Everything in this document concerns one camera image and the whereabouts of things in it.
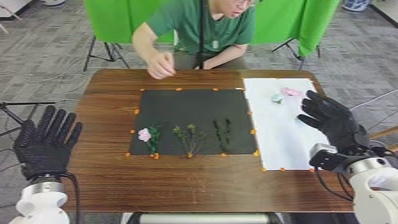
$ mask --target white paper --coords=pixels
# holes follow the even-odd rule
[[[297,115],[303,114],[303,98],[315,91],[310,79],[246,80],[246,98],[253,111],[253,123],[264,167],[267,170],[310,170],[310,151],[317,143],[329,144],[322,132],[310,127]],[[285,96],[283,103],[272,102],[281,89],[303,91],[304,96]]]

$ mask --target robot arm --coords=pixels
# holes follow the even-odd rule
[[[70,217],[61,209],[68,201],[65,184],[43,182],[33,184],[22,192],[17,210],[24,216],[9,224],[70,224]]]
[[[384,158],[370,158],[349,166],[349,173],[361,224],[398,224],[398,170]]]
[[[317,144],[311,166],[351,175],[354,211],[361,224],[398,224],[398,170],[384,157],[388,150],[370,147],[370,136],[349,108],[308,92],[303,122],[326,134],[331,145]]]
[[[75,118],[73,113],[66,116],[66,111],[49,106],[38,127],[33,120],[24,122],[15,152],[31,186],[24,189],[17,204],[24,216],[15,218],[11,224],[70,224],[61,209],[68,201],[61,177],[73,177],[77,181],[68,173],[72,150],[82,132],[82,123],[73,128]]]

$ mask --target pink blossom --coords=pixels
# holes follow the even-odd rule
[[[290,89],[290,88],[283,88],[283,93],[288,95],[288,96],[303,96],[303,91],[301,90],[295,90],[295,89]]]
[[[150,139],[152,139],[152,133],[150,133],[148,128],[144,128],[144,129],[141,130],[141,132],[139,132],[139,139],[141,139],[141,141],[144,141],[144,142],[148,142]]]

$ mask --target wooden table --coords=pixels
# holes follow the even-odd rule
[[[146,70],[102,70],[79,105],[84,135],[72,158],[84,212],[351,212],[310,171],[264,172],[260,157],[127,156],[141,89],[242,88],[242,77],[310,78],[304,71],[180,71],[155,80]],[[336,174],[326,181],[338,188]],[[68,186],[75,209],[73,187]]]

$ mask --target green shirt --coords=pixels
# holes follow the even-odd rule
[[[153,14],[148,25],[157,36],[176,30],[180,43],[178,51],[191,54],[200,52],[200,0],[171,0]],[[255,37],[256,8],[251,7],[239,18],[214,20],[207,10],[207,44],[205,53],[217,55],[235,44],[249,44]]]

